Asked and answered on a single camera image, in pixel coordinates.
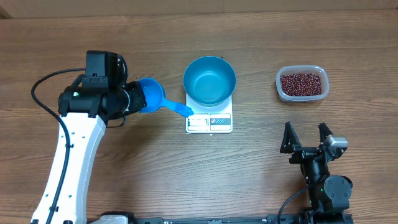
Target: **white container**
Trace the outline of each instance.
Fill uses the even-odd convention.
[[[280,84],[280,78],[284,75],[293,75],[295,73],[309,73],[312,72],[314,74],[319,75],[321,78],[322,84],[322,93],[321,95],[316,96],[289,96],[284,93],[282,90],[282,85]],[[323,68],[316,65],[293,65],[287,66],[279,70],[276,75],[276,88],[278,90],[279,98],[285,102],[307,102],[313,100],[320,100],[324,98],[329,93],[329,80],[328,75],[324,71]]]

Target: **kitchen scale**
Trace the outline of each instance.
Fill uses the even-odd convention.
[[[232,96],[217,106],[202,106],[187,96],[187,106],[194,115],[186,118],[187,133],[231,133],[232,132]]]

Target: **blue handle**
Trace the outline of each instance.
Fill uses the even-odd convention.
[[[181,103],[176,103],[176,102],[173,102],[170,100],[163,99],[162,106],[165,106],[168,109],[170,109],[186,118],[193,115],[192,109],[188,106],[181,104]]]

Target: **wooden table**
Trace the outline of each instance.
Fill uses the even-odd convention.
[[[34,103],[31,86],[84,67],[87,50],[123,55],[129,81],[155,77],[175,101],[185,101],[186,66],[203,55],[223,56],[238,76],[231,134],[186,134],[185,120],[167,109],[107,130],[89,218],[107,210],[164,218],[277,213],[305,185],[299,166],[279,153],[291,121],[305,146],[319,144],[321,122],[347,137],[347,152],[329,168],[354,182],[348,212],[356,223],[398,222],[398,11],[380,10],[0,20],[1,223],[29,222],[55,153],[58,124]],[[281,102],[276,73],[306,64],[327,71],[329,95]],[[38,97],[56,110],[77,75],[51,78]],[[301,195],[285,213],[307,205]]]

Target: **blue spoon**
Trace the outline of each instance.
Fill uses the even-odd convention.
[[[186,118],[193,115],[193,111],[190,107],[166,100],[164,88],[154,78],[143,78],[138,80],[138,82],[144,92],[147,102],[147,106],[141,109],[140,113],[152,113],[164,106]]]

